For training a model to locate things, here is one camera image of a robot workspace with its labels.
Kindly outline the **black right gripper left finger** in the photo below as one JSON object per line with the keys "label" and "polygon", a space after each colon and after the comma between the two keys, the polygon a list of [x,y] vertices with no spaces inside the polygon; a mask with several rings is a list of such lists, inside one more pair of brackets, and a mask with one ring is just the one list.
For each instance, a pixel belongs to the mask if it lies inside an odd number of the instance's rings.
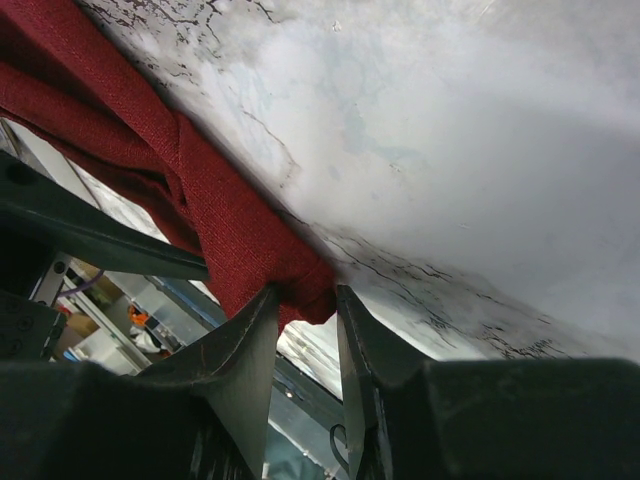
{"label": "black right gripper left finger", "polygon": [[135,376],[82,361],[1,365],[5,479],[256,479],[279,292]]}

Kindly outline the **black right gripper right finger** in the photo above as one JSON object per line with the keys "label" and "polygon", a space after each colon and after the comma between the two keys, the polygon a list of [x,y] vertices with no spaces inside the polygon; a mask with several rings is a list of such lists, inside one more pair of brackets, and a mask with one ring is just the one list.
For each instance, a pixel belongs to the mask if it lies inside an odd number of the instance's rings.
{"label": "black right gripper right finger", "polygon": [[337,289],[354,479],[635,479],[639,368],[618,359],[436,361]]}

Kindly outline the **dark red cloth napkin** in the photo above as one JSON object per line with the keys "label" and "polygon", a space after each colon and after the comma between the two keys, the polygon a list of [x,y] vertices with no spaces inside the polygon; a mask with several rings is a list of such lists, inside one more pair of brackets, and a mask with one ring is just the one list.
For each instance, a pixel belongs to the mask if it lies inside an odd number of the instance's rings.
{"label": "dark red cloth napkin", "polygon": [[2,3],[1,113],[202,256],[228,316],[269,283],[282,324],[335,312],[332,267],[73,2]]}

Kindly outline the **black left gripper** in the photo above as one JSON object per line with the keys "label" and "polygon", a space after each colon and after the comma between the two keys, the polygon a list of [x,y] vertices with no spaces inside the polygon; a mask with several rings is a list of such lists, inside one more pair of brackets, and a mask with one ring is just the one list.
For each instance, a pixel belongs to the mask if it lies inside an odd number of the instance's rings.
{"label": "black left gripper", "polygon": [[1,153],[1,358],[48,360],[68,256],[124,273],[204,281],[205,260],[129,228]]}

